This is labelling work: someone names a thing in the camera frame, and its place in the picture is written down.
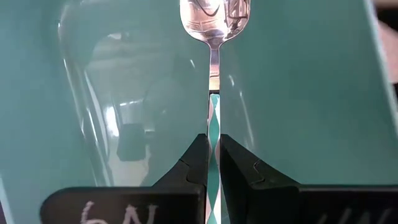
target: spoon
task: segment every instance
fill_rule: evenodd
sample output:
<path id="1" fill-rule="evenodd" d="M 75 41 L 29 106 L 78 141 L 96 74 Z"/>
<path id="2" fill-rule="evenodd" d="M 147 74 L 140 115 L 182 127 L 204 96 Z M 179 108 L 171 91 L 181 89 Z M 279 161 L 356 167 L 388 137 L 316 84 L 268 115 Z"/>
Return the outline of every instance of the spoon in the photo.
<path id="1" fill-rule="evenodd" d="M 180 16 L 184 29 L 210 48 L 209 93 L 220 90 L 220 46 L 244 29 L 249 15 L 250 0 L 180 0 Z M 210 94 L 208 102 L 211 116 L 210 108 L 213 107 Z M 208 117 L 209 139 L 210 121 Z M 216 146 L 209 158 L 207 190 L 210 207 L 206 206 L 206 223 L 221 223 L 220 170 L 217 158 L 220 158 L 220 149 Z"/>
<path id="2" fill-rule="evenodd" d="M 220 46 L 246 26 L 250 0 L 180 0 L 184 29 L 210 47 L 209 91 L 220 90 Z"/>

